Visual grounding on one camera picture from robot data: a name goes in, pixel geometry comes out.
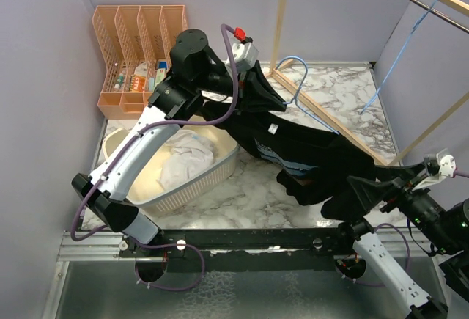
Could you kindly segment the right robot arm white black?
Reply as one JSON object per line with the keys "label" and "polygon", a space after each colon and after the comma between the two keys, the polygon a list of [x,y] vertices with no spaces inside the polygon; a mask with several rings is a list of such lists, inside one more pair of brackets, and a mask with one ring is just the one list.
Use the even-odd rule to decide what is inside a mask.
{"label": "right robot arm white black", "polygon": [[[463,176],[450,156],[436,164],[426,163],[386,170],[389,180],[374,182],[349,177],[363,210],[368,211],[379,202],[387,213],[394,208],[407,218],[407,228],[416,227],[429,241],[425,251],[429,257],[447,256],[440,264],[446,284],[464,300],[468,299],[468,201],[453,208],[442,208],[428,195],[429,187],[447,177]],[[336,236],[338,248],[355,253],[380,278],[391,292],[406,318],[447,318],[448,307],[433,299],[391,256],[378,237],[377,228],[361,219],[345,225],[346,230]]]}

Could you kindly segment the white t shirt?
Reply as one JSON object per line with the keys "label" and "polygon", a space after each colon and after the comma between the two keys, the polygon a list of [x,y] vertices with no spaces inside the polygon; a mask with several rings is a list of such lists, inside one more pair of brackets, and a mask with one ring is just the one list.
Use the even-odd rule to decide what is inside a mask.
{"label": "white t shirt", "polygon": [[159,183],[173,189],[197,176],[215,161],[215,145],[192,130],[179,130],[166,141],[170,156],[164,161]]}

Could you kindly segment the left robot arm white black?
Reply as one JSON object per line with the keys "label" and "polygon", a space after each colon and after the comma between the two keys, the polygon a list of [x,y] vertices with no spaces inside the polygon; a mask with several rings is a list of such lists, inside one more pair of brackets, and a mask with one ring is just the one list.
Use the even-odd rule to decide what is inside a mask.
{"label": "left robot arm white black", "polygon": [[121,145],[96,170],[78,173],[71,185],[81,199],[70,229],[74,241],[81,211],[90,209],[114,232],[132,238],[142,254],[156,255],[162,246],[161,229],[126,197],[134,180],[154,154],[203,108],[203,92],[232,99],[225,113],[208,125],[219,125],[233,114],[286,110],[285,100],[263,74],[253,40],[243,29],[221,24],[228,55],[221,61],[200,29],[181,32],[170,50],[171,66],[150,95],[137,124]]}

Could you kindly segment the black t shirt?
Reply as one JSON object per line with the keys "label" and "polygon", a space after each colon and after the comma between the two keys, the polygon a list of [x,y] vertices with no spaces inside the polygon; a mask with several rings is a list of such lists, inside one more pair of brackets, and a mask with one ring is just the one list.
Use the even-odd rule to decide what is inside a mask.
{"label": "black t shirt", "polygon": [[299,205],[321,204],[327,219],[355,221],[373,208],[352,187],[375,181],[373,157],[347,138],[300,125],[269,111],[235,111],[217,128],[247,153],[280,167],[276,180]]}

